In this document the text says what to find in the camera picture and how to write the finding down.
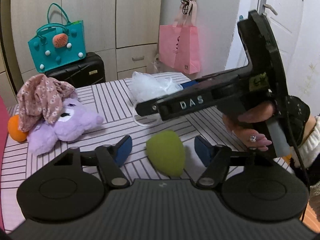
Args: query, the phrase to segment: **white wall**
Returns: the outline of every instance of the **white wall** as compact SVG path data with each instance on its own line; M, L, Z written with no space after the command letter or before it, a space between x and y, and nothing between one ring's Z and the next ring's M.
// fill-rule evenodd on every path
M248 12L251 10L257 10L258 0L240 0L239 10L236 18L236 23L239 21L239 17L242 15L244 19L247 19ZM243 67L248 64L247 56L244 52L244 48L238 33L238 26L235 24L234 35L230 47L230 52L226 64L226 70L236 67Z
M300 34L286 77L289 93L320 114L319 0L304 0Z
M225 69L237 19L239 0L196 0L198 5L201 72L203 76ZM172 24L180 0L162 0L160 24Z

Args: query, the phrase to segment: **finger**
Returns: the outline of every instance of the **finger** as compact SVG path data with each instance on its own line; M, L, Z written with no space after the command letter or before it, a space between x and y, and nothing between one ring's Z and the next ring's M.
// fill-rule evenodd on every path
M265 101L260 105L250 109L238 116L240 122L255 123L268 120L275 112L275 106L270 101Z
M229 117L227 117L225 114L222 115L222 121L223 121L227 131L229 133L232 133L232 131L236 127L236 124Z
M261 152L266 152L267 150L269 150L268 147L258 147L258 150L261 151Z
M240 126L237 126L234 129L235 135L247 146L247 147L264 147L272 144L272 141L268 140L264 134L258 133L253 129L245 129ZM255 136L256 141L251 142L250 137Z

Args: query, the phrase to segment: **door handle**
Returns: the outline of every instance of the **door handle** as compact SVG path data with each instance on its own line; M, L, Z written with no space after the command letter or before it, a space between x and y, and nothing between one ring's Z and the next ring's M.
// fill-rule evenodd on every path
M272 11L274 15L278 15L277 11L272 6L267 4L267 0L261 0L258 13L260 15L261 14L267 15L265 13L266 8L268 8L270 11Z
M268 8L270 11L272 11L274 15L278 15L277 11L271 5L264 3L263 6L265 8Z

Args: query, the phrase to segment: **blue gripper pad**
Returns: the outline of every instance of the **blue gripper pad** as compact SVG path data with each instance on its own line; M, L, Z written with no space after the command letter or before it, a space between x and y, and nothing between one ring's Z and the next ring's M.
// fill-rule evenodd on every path
M129 135L124 136L116 145L113 146L115 162L121 167L132 151L132 138Z
M187 87L191 87L191 86L193 86L193 85L195 85L195 84L198 84L198 82L197 82L197 81L192 80L192 81L189 81L189 82L186 82L186 83L180 84L180 85L183 87L183 89L185 89L185 88L187 88Z
M213 158L213 146L202 136L195 137L195 151L205 167L208 167Z

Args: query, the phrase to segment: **fingernail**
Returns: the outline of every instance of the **fingernail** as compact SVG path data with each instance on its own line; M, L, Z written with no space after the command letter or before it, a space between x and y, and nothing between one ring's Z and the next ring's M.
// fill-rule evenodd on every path
M253 134L252 136L255 136L256 137L256 141L259 141L263 138L265 138L266 136L262 133L258 133L258 134Z
M253 114L250 113L244 113L238 116L238 120L240 122L247 122L253 117Z
M262 139L259 141L259 144L262 144L263 146L268 146L272 144L272 141L269 141L267 138L266 139Z

